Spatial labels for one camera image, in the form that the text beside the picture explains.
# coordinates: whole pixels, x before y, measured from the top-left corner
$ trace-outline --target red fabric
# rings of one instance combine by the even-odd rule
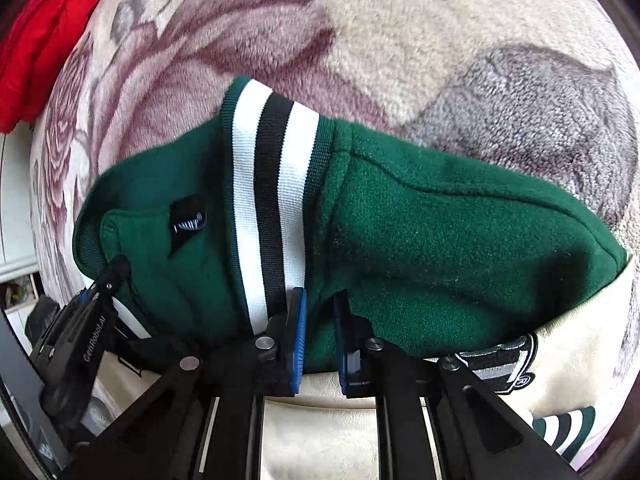
[[[99,0],[29,0],[0,44],[0,132],[33,121]]]

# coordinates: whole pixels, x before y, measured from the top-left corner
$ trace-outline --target green varsity jacket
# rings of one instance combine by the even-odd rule
[[[536,178],[329,120],[255,80],[219,116],[94,183],[74,257],[131,263],[119,300],[154,369],[266,328],[308,293],[305,371],[336,367],[327,300],[410,354],[486,348],[612,282],[625,250],[581,202]]]

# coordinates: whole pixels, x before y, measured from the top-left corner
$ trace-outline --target white cabinet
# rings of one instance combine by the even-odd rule
[[[29,342],[29,339],[27,339],[27,336],[24,332],[27,325],[27,318],[29,317],[29,314],[33,310],[33,307],[36,305],[37,301],[38,300],[36,298],[30,298],[29,300],[16,306],[9,307],[4,311],[4,313],[6,314],[6,318],[11,325],[11,328],[14,330],[15,336],[18,338],[18,341],[22,345],[22,348],[24,348],[24,351],[27,352],[27,354],[30,354],[33,348],[31,347],[31,343]],[[11,420],[9,419],[9,415],[4,409],[4,406],[2,406],[2,404],[0,403],[0,426],[6,426],[10,423]]]
[[[0,135],[0,283],[38,270],[30,207],[32,137],[25,122]]]

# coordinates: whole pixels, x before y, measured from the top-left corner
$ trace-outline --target striped ribbed cuff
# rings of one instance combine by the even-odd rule
[[[334,124],[249,78],[221,109],[225,207],[234,281],[255,334],[305,286],[312,209],[330,158]]]
[[[587,440],[596,411],[588,406],[562,415],[551,415],[533,421],[533,429],[567,462],[571,462]]]

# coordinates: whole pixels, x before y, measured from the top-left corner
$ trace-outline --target fleece blanket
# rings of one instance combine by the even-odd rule
[[[548,180],[583,201],[629,254],[638,252],[640,73],[595,0],[101,0],[36,123],[31,152],[36,252],[56,300],[65,303],[84,284],[71,237],[97,176],[215,115],[243,73],[330,118]],[[620,279],[637,282],[634,259]],[[523,416],[546,418],[533,425],[562,453],[594,408],[576,468],[607,434],[638,374],[636,289],[614,283],[597,309],[587,302],[568,313],[573,325],[559,320],[567,330],[543,327],[535,338],[466,356],[478,370],[491,368],[486,356],[518,356],[518,373],[504,370],[497,391],[507,402],[526,397]],[[622,311],[610,317],[608,304]],[[610,327],[607,352],[594,352],[597,326]],[[609,365],[600,362],[609,380],[596,389],[563,375],[586,354]],[[557,366],[545,382],[540,369],[549,362]],[[274,478],[377,474],[371,406],[341,404],[331,381],[307,378],[297,405],[266,415],[264,463]],[[540,402],[554,391],[572,400]],[[329,443],[284,431],[329,423]],[[305,463],[310,456],[322,463]]]

